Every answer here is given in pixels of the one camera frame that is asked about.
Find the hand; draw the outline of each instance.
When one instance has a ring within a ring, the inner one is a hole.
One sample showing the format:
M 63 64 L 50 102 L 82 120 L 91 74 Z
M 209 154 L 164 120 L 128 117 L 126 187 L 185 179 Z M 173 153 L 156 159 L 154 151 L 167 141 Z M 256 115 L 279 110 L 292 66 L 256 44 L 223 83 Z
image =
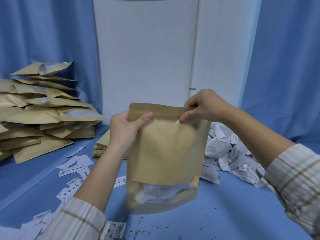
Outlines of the hand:
M 146 113 L 136 121 L 128 121 L 128 111 L 118 113 L 110 120 L 110 143 L 127 152 L 136 139 L 138 129 L 152 119 L 152 113 Z
M 200 90 L 186 101 L 184 107 L 194 107 L 194 109 L 184 113 L 180 117 L 181 122 L 186 122 L 191 117 L 202 117 L 208 121 L 223 122 L 228 111 L 233 108 L 212 89 Z

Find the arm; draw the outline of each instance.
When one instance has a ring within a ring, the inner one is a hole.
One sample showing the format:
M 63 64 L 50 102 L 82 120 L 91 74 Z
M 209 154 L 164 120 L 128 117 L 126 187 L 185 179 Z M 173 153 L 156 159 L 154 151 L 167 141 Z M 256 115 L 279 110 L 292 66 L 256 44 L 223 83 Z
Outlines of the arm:
M 294 145 L 246 112 L 228 104 L 211 89 L 201 90 L 186 101 L 185 107 L 194 106 L 197 107 L 181 116 L 181 122 L 188 117 L 201 116 L 225 124 L 239 136 L 265 169 L 278 155 Z
M 137 131 L 152 117 L 144 114 L 127 121 L 128 112 L 112 116 L 110 143 L 74 197 L 69 199 L 40 237 L 41 240 L 104 239 L 107 207 L 121 163 Z
M 199 116 L 218 121 L 233 130 L 266 169 L 287 216 L 312 238 L 320 239 L 320 155 L 270 130 L 244 111 L 235 108 L 211 89 L 187 100 L 180 121 Z

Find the plaid sleeve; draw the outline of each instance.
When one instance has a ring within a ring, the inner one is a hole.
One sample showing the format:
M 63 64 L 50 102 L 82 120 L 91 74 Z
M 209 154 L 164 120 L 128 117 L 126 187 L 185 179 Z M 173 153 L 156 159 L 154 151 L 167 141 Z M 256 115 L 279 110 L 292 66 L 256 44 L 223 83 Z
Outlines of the plaid sleeve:
M 106 216 L 96 207 L 70 198 L 40 240 L 98 240 L 106 224 Z
M 296 144 L 274 159 L 265 179 L 288 217 L 313 239 L 320 239 L 320 155 Z

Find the white panel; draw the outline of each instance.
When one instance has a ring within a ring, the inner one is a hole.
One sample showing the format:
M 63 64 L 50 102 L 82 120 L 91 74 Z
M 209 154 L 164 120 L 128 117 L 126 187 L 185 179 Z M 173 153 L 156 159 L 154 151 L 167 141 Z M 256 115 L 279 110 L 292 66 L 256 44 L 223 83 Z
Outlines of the white panel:
M 261 0 L 200 0 L 191 82 L 195 92 L 211 88 L 241 105 L 260 5 Z
M 198 0 L 93 0 L 103 114 L 188 98 Z

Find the blue curtain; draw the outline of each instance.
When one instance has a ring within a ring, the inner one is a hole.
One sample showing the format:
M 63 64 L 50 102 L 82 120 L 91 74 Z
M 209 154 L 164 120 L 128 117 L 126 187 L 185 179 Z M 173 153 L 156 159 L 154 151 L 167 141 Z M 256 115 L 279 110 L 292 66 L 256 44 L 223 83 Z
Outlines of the blue curtain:
M 320 0 L 262 0 L 242 109 L 297 143 L 320 143 Z
M 74 60 L 80 99 L 102 112 L 92 0 L 0 0 L 0 77 L 40 62 Z

